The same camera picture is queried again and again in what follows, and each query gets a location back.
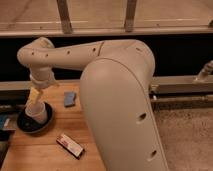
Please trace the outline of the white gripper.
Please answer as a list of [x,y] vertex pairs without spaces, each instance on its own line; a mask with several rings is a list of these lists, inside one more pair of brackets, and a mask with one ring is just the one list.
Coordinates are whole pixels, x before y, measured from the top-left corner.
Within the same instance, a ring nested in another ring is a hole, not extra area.
[[35,87],[30,88],[28,104],[35,104],[41,98],[45,89],[56,83],[54,73],[51,68],[33,68],[30,70],[30,80]]

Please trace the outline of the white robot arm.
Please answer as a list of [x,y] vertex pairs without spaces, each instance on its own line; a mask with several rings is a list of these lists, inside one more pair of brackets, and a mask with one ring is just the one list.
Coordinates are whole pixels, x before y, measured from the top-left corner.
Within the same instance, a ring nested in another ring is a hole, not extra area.
[[20,48],[17,58],[37,89],[55,83],[54,68],[82,72],[81,107],[107,171],[169,171],[149,98],[155,59],[144,42],[56,48],[41,37]]

